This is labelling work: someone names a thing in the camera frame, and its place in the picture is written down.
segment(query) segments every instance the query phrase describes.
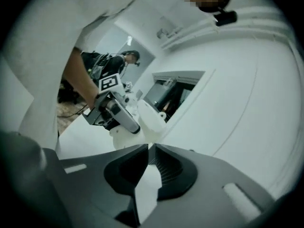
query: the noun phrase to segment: white panel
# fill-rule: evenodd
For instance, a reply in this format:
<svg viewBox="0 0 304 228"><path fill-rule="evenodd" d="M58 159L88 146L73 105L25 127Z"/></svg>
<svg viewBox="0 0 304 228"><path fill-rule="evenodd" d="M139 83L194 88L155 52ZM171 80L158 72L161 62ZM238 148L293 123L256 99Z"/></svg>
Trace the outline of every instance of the white panel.
<svg viewBox="0 0 304 228"><path fill-rule="evenodd" d="M246 69L239 68L234 72L217 70L162 143L213 155L240 120L255 73L254 64L250 62Z"/></svg>
<svg viewBox="0 0 304 228"><path fill-rule="evenodd" d="M268 41L259 45L257 80L250 103L215 157L269 188L295 144L300 124L300 82L288 47Z"/></svg>
<svg viewBox="0 0 304 228"><path fill-rule="evenodd" d="M155 73L170 71L207 71L246 68L256 63L257 51L254 39L226 39L176 50L165 57Z"/></svg>

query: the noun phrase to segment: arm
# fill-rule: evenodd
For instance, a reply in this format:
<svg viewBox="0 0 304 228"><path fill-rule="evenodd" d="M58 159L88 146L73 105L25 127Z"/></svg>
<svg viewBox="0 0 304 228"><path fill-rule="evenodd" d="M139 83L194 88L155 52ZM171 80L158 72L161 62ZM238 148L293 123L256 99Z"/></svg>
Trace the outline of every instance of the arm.
<svg viewBox="0 0 304 228"><path fill-rule="evenodd" d="M98 87L86 72L85 65L80 56L81 51L74 48L63 72L64 78L85 99L90 109L94 108Z"/></svg>

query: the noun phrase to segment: floor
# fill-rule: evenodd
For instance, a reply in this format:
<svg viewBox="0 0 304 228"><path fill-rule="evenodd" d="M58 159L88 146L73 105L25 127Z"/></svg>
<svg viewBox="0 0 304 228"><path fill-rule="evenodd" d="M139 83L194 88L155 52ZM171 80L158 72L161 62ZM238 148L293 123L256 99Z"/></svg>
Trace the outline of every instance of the floor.
<svg viewBox="0 0 304 228"><path fill-rule="evenodd" d="M86 102L78 98L77 104L72 102L57 103L57 126L59 134L62 132L83 112L87 109Z"/></svg>

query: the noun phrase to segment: window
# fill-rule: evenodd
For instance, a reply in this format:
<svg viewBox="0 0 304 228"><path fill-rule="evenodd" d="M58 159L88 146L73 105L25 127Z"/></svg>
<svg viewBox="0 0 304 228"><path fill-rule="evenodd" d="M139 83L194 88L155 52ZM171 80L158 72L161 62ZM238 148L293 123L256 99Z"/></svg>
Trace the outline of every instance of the window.
<svg viewBox="0 0 304 228"><path fill-rule="evenodd" d="M144 100L157 112L165 112L169 121L180 105L191 93L194 85L177 82L176 80L157 80Z"/></svg>

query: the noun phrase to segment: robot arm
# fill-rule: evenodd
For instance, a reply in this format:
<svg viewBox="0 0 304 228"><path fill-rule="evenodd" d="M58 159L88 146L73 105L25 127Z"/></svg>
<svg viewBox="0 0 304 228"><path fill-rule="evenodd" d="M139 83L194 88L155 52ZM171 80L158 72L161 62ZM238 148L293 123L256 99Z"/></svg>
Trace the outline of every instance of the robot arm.
<svg viewBox="0 0 304 228"><path fill-rule="evenodd" d="M99 80L95 107L88 115L83 114L83 117L90 125L103 126L107 130L121 125L136 134L140 131L140 126L126 110L128 102L119 74L110 75Z"/></svg>

